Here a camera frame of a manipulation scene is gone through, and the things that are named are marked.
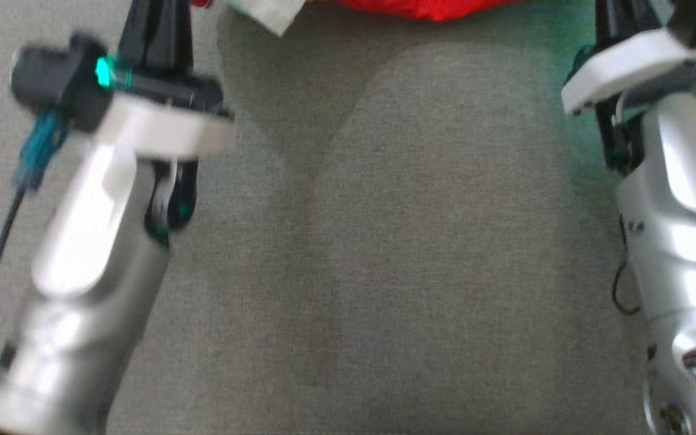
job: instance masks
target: blue cable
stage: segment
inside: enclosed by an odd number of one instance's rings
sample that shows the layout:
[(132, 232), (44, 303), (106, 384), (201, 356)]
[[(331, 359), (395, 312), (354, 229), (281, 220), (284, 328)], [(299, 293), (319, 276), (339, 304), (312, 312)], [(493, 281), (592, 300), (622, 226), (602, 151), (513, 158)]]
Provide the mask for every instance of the blue cable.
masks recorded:
[(14, 184), (36, 192), (42, 185), (47, 165), (63, 146), (69, 135), (69, 126), (56, 111), (45, 111), (36, 119), (31, 135), (20, 151)]
[(18, 170), (14, 174), (16, 194), (0, 233), (0, 261), (25, 194), (39, 190), (47, 165), (50, 165), (50, 160), (63, 146), (68, 135), (69, 126), (57, 112), (45, 111), (36, 119), (34, 129), (20, 151)]

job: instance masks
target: green led light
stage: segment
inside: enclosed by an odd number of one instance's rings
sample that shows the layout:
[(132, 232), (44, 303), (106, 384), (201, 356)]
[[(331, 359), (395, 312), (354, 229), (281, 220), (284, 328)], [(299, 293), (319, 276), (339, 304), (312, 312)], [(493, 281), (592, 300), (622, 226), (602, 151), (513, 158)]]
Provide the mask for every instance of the green led light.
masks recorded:
[(114, 79), (114, 58), (99, 57), (96, 62), (96, 77), (102, 88), (111, 88)]
[(179, 209), (179, 217), (182, 219), (189, 219), (193, 215), (193, 207), (188, 206), (188, 205), (183, 205)]
[(168, 246), (168, 236), (171, 233), (168, 227), (163, 225), (157, 226), (154, 232), (155, 234), (153, 234), (153, 236), (155, 240), (163, 246)]

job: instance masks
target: red cloth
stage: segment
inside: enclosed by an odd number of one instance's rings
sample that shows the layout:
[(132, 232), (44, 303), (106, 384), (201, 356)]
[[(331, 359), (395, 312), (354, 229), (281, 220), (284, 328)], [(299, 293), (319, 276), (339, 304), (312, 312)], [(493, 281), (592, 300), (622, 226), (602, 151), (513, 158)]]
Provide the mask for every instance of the red cloth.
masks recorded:
[(192, 3), (196, 8), (210, 8), (213, 0), (192, 0)]
[(459, 19), (482, 9), (508, 5), (513, 0), (340, 0), (342, 5), (367, 12), (379, 12), (442, 22)]

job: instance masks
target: white plastic bracket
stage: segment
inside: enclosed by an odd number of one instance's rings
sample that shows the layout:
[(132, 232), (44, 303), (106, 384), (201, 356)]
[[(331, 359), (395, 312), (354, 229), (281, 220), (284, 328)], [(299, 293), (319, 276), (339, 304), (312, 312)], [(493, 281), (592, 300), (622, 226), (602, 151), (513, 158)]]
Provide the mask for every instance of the white plastic bracket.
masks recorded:
[(573, 115), (693, 61), (696, 49), (666, 28), (641, 32), (588, 60), (563, 88), (563, 108)]
[(193, 160), (232, 151), (235, 122), (118, 93), (94, 138), (141, 157)]

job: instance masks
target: gray fabric surface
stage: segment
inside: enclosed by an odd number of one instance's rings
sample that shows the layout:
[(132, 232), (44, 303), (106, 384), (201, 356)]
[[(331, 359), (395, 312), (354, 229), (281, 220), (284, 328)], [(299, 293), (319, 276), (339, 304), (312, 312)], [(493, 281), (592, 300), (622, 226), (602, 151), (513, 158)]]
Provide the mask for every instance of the gray fabric surface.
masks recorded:
[[(0, 220), (31, 122), (12, 51), (77, 25), (116, 42), (125, 3), (0, 0)], [(643, 432), (640, 343), (608, 296), (615, 179), (559, 102), (586, 3), (448, 25), (309, 7), (280, 40), (199, 14), (238, 147), (202, 165), (110, 433)], [(80, 147), (17, 222), (0, 347)]]

